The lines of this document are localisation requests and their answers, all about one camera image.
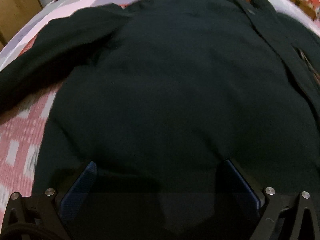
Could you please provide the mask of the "wooden wardrobe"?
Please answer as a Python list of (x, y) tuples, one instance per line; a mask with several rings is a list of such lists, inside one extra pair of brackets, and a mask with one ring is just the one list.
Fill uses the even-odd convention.
[(39, 0), (1, 0), (1, 48), (42, 10)]

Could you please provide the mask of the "dark navy winter jacket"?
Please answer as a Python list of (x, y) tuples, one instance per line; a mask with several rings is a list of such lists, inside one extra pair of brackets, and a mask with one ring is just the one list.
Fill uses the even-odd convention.
[(268, 0), (140, 0), (50, 21), (1, 71), (61, 84), (31, 196), (89, 163), (93, 239), (235, 239), (228, 160), (311, 194), (319, 224), (319, 36)]

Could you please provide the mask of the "red white patterned mat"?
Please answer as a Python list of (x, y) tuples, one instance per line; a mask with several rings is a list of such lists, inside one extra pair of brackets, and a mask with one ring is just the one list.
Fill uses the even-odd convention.
[(1, 78), (1, 85), (6, 85), (1, 88), (1, 215), (12, 193), (31, 195), (44, 127), (61, 87), (58, 83), (8, 103), (12, 92), (26, 90), (11, 81)]

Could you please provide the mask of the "wooden bedside cabinet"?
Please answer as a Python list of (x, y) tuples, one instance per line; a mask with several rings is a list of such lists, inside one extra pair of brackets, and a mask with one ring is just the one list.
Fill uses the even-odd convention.
[(313, 21), (318, 18), (319, 0), (289, 0), (308, 15)]

